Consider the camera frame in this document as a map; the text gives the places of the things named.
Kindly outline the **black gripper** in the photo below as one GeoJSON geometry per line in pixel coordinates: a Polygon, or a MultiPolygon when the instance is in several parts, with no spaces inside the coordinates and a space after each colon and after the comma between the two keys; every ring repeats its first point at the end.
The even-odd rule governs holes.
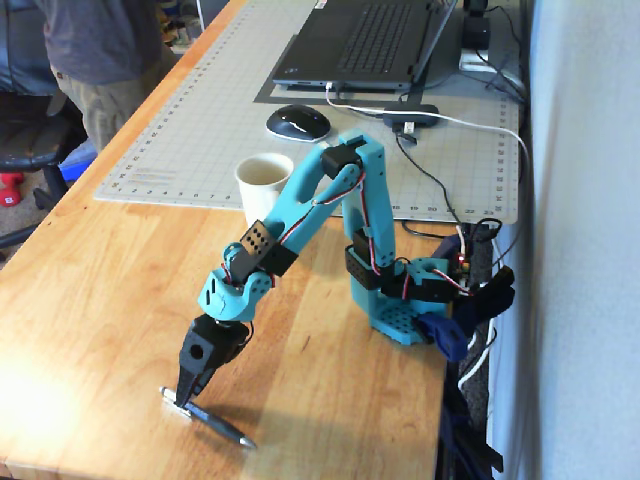
{"type": "Polygon", "coordinates": [[[216,371],[243,349],[249,328],[237,321],[218,321],[207,314],[191,324],[180,351],[180,369],[174,404],[185,406],[199,396],[216,371]]]}

